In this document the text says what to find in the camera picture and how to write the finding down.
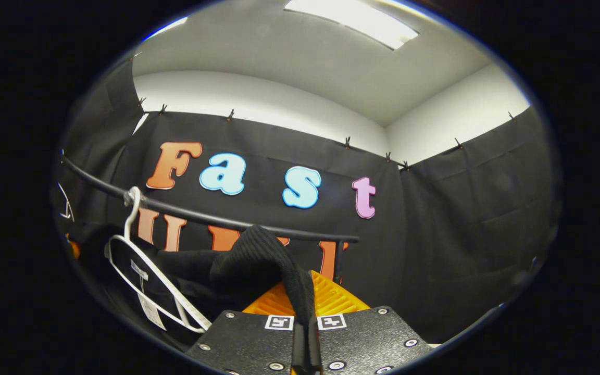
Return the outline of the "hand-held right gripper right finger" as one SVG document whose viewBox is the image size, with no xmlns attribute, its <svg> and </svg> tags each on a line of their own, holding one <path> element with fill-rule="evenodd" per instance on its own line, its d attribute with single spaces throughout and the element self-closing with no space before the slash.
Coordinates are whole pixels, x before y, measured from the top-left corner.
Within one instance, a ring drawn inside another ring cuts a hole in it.
<svg viewBox="0 0 600 375">
<path fill-rule="evenodd" d="M 428 356 L 427 343 L 390 306 L 369 308 L 312 271 L 321 375 L 379 375 Z"/>
</svg>

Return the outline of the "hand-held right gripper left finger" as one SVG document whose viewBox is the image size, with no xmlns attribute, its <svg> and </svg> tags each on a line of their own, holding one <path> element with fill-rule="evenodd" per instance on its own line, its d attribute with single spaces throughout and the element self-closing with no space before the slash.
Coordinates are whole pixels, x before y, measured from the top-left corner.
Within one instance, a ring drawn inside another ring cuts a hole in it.
<svg viewBox="0 0 600 375">
<path fill-rule="evenodd" d="M 218 373 L 297 375 L 294 325 L 290 299 L 278 283 L 243 311 L 222 311 L 186 355 Z"/>
</svg>

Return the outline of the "white hanger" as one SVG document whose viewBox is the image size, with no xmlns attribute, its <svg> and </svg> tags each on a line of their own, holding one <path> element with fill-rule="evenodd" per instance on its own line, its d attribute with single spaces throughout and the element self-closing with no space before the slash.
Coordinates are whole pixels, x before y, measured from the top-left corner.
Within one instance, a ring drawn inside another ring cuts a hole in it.
<svg viewBox="0 0 600 375">
<path fill-rule="evenodd" d="M 59 188 L 59 191 L 61 192 L 62 197 L 64 197 L 65 200 L 64 211 L 60 211 L 59 216 L 64 219 L 70 219 L 72 222 L 75 222 L 76 219 L 73 215 L 73 208 L 71 207 L 71 202 L 67 193 L 65 192 L 64 188 L 62 187 L 62 185 L 60 185 L 59 182 L 57 182 L 57 187 Z"/>
<path fill-rule="evenodd" d="M 131 200 L 124 202 L 126 206 L 131 206 L 131 213 L 127 216 L 124 221 L 123 235 L 115 234 L 109 238 L 104 248 L 104 255 L 110 262 L 112 268 L 120 276 L 120 278 L 126 283 L 126 285 L 133 290 L 135 294 L 144 294 L 150 298 L 158 306 L 159 314 L 164 314 L 170 320 L 183 326 L 185 329 L 195 332 L 197 334 L 204 334 L 210 328 L 210 321 L 198 311 L 188 299 L 173 285 L 173 283 L 167 278 L 162 271 L 157 268 L 153 261 L 131 241 L 131 226 L 138 216 L 140 205 L 142 201 L 142 194 L 138 187 L 132 187 L 128 190 Z M 131 259 L 131 270 L 138 277 L 138 284 L 133 283 L 133 280 L 129 278 L 115 263 L 114 249 L 115 246 L 123 245 L 125 249 L 132 251 L 139 259 L 145 268 L 140 268 L 133 259 Z M 144 283 L 154 281 L 157 279 L 160 284 L 165 288 L 169 294 L 173 297 L 174 305 L 177 309 L 177 315 L 167 311 L 164 307 L 158 304 L 152 299 L 147 292 L 145 292 Z"/>
</svg>

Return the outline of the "black knitted jacket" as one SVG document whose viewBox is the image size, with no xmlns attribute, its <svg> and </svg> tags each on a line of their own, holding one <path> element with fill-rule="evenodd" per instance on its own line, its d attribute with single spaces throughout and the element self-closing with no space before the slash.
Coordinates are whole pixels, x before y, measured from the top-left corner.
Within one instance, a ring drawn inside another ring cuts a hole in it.
<svg viewBox="0 0 600 375">
<path fill-rule="evenodd" d="M 78 270 L 107 309 L 117 315 L 127 328 L 152 340 L 157 346 L 169 349 L 194 367 L 205 368 L 209 374 L 217 373 L 186 355 L 203 334 L 185 329 L 164 314 L 159 315 L 166 331 L 151 323 L 143 313 L 136 294 L 110 265 L 104 255 L 105 245 L 112 235 L 123 235 L 123 228 L 114 224 L 83 223 L 74 225 L 67 234 L 81 246 L 81 256 L 75 259 Z M 222 311 L 243 311 L 272 287 L 283 283 L 295 314 L 293 369 L 297 375 L 321 375 L 311 273 L 300 266 L 265 228 L 247 228 L 227 251 L 194 249 L 169 252 L 135 235 L 131 236 L 131 241 L 211 325 Z M 123 245 L 115 246 L 114 257 L 117 266 L 133 283 L 138 284 L 138 276 L 131 270 L 131 259 L 140 268 L 145 268 L 142 261 Z M 144 287 L 152 299 L 177 315 L 173 297 L 157 279 L 145 282 Z"/>
</svg>

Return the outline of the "black clothes rack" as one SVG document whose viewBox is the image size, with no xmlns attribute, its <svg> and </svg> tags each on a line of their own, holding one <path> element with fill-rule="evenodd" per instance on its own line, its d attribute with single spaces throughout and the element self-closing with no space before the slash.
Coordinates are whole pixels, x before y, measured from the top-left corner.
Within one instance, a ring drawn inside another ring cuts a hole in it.
<svg viewBox="0 0 600 375">
<path fill-rule="evenodd" d="M 116 197 L 124 202 L 130 201 L 130 194 L 128 190 L 114 186 L 106 181 L 100 180 L 85 170 L 77 166 L 69 157 L 65 155 L 65 151 L 60 150 L 60 162 L 68 169 L 73 171 L 79 178 L 85 181 L 88 185 L 91 185 L 95 189 L 101 192 Z M 158 211 L 163 214 L 169 214 L 177 218 L 186 219 L 188 221 L 197 222 L 205 225 L 219 226 L 231 230 L 243 231 L 251 227 L 253 224 L 245 221 L 238 221 L 235 219 L 227 219 L 215 215 L 209 215 L 200 213 L 193 210 L 184 209 L 182 207 L 174 206 L 164 202 L 160 202 L 155 199 L 142 197 L 141 206 Z M 333 264 L 333 282 L 338 284 L 341 283 L 341 271 L 342 271 L 342 251 L 344 244 L 357 244 L 360 238 L 354 235 L 343 235 L 343 234 L 330 234 L 330 233 L 317 233 L 317 232 L 305 232 L 302 230 L 293 230 L 288 228 L 279 228 L 264 226 L 269 232 L 275 236 L 284 238 L 296 238 L 303 241 L 326 241 L 336 243 L 336 250 Z"/>
</svg>

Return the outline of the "white paper garment tag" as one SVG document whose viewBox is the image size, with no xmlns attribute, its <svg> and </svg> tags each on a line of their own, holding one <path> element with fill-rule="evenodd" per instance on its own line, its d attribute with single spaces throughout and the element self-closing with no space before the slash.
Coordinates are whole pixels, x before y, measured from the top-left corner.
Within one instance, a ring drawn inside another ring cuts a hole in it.
<svg viewBox="0 0 600 375">
<path fill-rule="evenodd" d="M 144 294 L 137 293 L 136 295 L 138 296 L 141 308 L 143 309 L 143 313 L 146 315 L 147 319 L 158 328 L 166 331 L 167 329 L 160 318 L 159 309 L 157 308 L 158 306 L 155 304 L 155 302 L 153 302 Z"/>
</svg>

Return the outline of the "small ceiling light panel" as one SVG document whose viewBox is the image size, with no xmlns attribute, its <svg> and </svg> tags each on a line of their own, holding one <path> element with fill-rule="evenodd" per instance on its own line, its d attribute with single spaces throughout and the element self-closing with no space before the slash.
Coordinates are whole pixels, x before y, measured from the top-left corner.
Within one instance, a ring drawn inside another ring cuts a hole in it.
<svg viewBox="0 0 600 375">
<path fill-rule="evenodd" d="M 186 23 L 186 20 L 188 19 L 188 17 L 183 17 L 181 19 L 177 19 L 176 21 L 174 21 L 173 23 L 167 24 L 166 26 L 164 26 L 163 28 L 157 29 L 157 31 L 151 33 L 150 35 L 146 36 L 143 41 L 147 41 L 150 40 L 151 38 L 154 38 L 155 36 L 167 32 L 170 29 L 173 28 L 177 28 L 179 26 L 181 26 L 182 24 Z"/>
</svg>

